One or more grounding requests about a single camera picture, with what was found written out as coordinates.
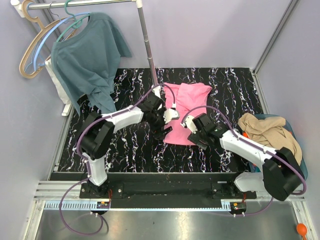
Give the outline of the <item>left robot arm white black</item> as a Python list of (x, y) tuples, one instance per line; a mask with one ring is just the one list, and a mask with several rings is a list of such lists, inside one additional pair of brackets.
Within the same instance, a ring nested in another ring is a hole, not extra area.
[(113, 113), (90, 113), (82, 125), (76, 143), (76, 151), (87, 166), (88, 180), (84, 191), (90, 192), (97, 198), (103, 198), (108, 193), (105, 155), (117, 131), (146, 122), (155, 139), (163, 140), (173, 130), (171, 126), (166, 127), (166, 125), (179, 117), (175, 103), (167, 108), (164, 101), (154, 93), (150, 93), (134, 105)]

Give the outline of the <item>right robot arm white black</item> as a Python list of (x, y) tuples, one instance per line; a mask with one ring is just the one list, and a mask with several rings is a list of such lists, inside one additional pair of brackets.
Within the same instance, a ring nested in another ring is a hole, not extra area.
[(187, 139), (201, 149), (221, 147), (257, 166), (259, 172), (243, 172), (227, 185), (232, 198), (251, 191), (267, 192), (274, 199), (284, 201), (305, 184), (303, 171), (286, 147), (277, 150), (263, 146), (240, 135), (230, 125), (215, 124), (205, 113), (196, 117), (188, 115), (181, 124), (190, 130)]

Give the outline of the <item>blue laundry basket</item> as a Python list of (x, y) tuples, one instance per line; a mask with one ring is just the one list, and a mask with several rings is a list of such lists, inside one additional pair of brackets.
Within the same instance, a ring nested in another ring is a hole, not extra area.
[[(264, 120), (266, 118), (271, 118), (271, 117), (278, 117), (278, 115), (275, 115), (275, 114), (255, 114), (254, 115), (258, 120)], [(294, 134), (294, 131), (293, 131), (293, 128), (292, 126), (290, 125), (290, 123), (286, 120), (285, 121), (285, 125), (284, 125), (284, 128), (291, 132), (292, 136), (296, 139), (296, 136)], [(253, 172), (253, 173), (260, 173), (260, 169), (255, 166), (253, 163), (249, 163), (249, 168), (250, 168), (250, 171)], [(300, 163), (300, 169), (304, 175), (304, 179), (306, 180), (308, 178), (308, 170), (307, 170), (307, 166), (306, 166), (306, 163), (305, 163), (305, 160), (304, 158), (302, 157), (301, 159), (301, 163)]]

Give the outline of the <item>beige garment in basket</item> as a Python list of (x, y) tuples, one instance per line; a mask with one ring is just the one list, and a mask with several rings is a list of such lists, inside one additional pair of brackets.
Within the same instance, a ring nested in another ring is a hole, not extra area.
[(293, 134), (285, 129), (285, 125), (286, 120), (280, 116), (258, 119), (251, 113), (245, 113), (238, 120), (238, 126), (249, 139), (277, 150), (283, 147), (289, 149), (300, 165), (303, 158), (302, 149)]

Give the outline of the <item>teal t-shirt on hanger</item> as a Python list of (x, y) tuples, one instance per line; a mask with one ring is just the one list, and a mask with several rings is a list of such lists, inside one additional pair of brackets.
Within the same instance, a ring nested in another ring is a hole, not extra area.
[(55, 76), (77, 112), (82, 96), (103, 114), (116, 111), (111, 97), (114, 79), (122, 58), (132, 53), (113, 19), (92, 12), (84, 29), (70, 39), (55, 42), (51, 65)]

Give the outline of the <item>orange ball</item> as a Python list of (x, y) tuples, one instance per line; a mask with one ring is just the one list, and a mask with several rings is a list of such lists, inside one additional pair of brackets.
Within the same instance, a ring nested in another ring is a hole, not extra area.
[(302, 240), (307, 240), (308, 229), (303, 223), (297, 224), (296, 231), (302, 237)]

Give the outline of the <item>green hanger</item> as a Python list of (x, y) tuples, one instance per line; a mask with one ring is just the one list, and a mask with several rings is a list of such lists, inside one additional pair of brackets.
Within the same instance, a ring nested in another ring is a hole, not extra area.
[(68, 11), (68, 4), (71, 2), (72, 0), (67, 0), (64, 3), (64, 11), (67, 15), (71, 16), (71, 19), (73, 20), (73, 22), (60, 34), (60, 36), (57, 38), (56, 42), (59, 42), (62, 37), (70, 30), (70, 29), (78, 29), (82, 26), (83, 24), (83, 20), (85, 18), (89, 18), (90, 17), (90, 13), (86, 13), (86, 14), (81, 14), (81, 18), (77, 18), (75, 14), (73, 14), (72, 12)]

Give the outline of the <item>light blue hanger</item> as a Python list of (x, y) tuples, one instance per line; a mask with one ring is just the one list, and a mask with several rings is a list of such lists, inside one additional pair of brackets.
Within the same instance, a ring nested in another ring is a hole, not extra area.
[[(61, 25), (67, 25), (68, 23), (72, 23), (73, 20), (71, 16), (63, 17), (52, 22), (54, 25), (49, 27), (49, 30), (44, 34), (44, 36), (40, 37), (40, 40), (36, 42), (34, 49), (32, 50), (31, 62), (25, 67), (25, 70), (29, 68), (29, 66), (33, 67), (33, 73), (37, 74), (42, 68), (45, 66), (45, 58), (42, 57), (41, 52), (43, 47), (46, 45), (47, 39), (53, 34)], [(64, 34), (60, 42), (63, 42), (67, 39), (73, 37), (78, 29), (69, 29), (67, 33)]]

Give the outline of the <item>metal clothes rack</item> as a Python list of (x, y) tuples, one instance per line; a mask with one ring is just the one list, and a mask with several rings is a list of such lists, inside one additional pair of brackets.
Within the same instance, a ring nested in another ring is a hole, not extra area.
[(138, 65), (144, 67), (146, 63), (148, 63), (152, 83), (156, 85), (158, 83), (158, 78), (143, 11), (143, 2), (141, 0), (72, 0), (68, 3), (61, 1), (49, 3), (44, 0), (40, 2), (36, 2), (35, 0), (11, 0), (10, 4), (21, 18), (25, 18), (29, 22), (37, 24), (39, 27), (39, 32), (25, 50), (20, 61), (18, 70), (21, 76), (26, 79), (33, 79), (43, 69), (42, 66), (39, 66), (31, 73), (26, 73), (27, 60), (31, 57), (31, 53), (38, 44), (38, 41), (43, 39), (50, 30), (56, 30), (61, 22), (58, 19), (51, 19), (48, 25), (44, 25), (39, 17), (30, 16), (30, 11), (52, 10), (64, 7), (80, 7), (82, 10), (87, 10), (89, 6), (111, 4), (124, 5), (125, 3), (133, 5), (131, 8), (125, 7), (124, 14), (122, 14), (129, 22), (125, 23), (123, 20), (120, 21), (120, 25), (124, 29), (125, 40), (130, 44), (130, 47), (133, 50), (133, 58), (138, 61)]

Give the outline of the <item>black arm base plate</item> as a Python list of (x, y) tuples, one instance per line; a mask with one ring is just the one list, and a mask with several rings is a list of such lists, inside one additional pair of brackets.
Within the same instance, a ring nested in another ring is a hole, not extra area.
[(76, 186), (81, 199), (111, 198), (111, 209), (209, 209), (222, 207), (221, 200), (255, 200), (250, 190), (241, 192), (232, 181), (238, 173), (121, 173), (107, 175), (102, 186)]

